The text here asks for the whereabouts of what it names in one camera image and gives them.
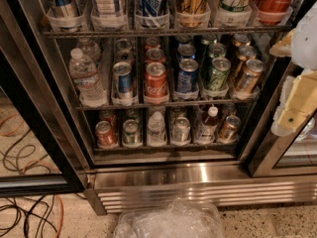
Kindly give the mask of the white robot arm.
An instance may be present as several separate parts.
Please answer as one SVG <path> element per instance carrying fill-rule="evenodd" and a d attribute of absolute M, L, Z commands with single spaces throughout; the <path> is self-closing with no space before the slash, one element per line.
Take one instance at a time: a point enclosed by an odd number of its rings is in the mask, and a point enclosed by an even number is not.
<path fill-rule="evenodd" d="M 294 133 L 317 108 L 317 2 L 269 53 L 291 57 L 293 64 L 303 68 L 298 76 L 286 78 L 273 116 L 271 132 L 284 137 Z"/>

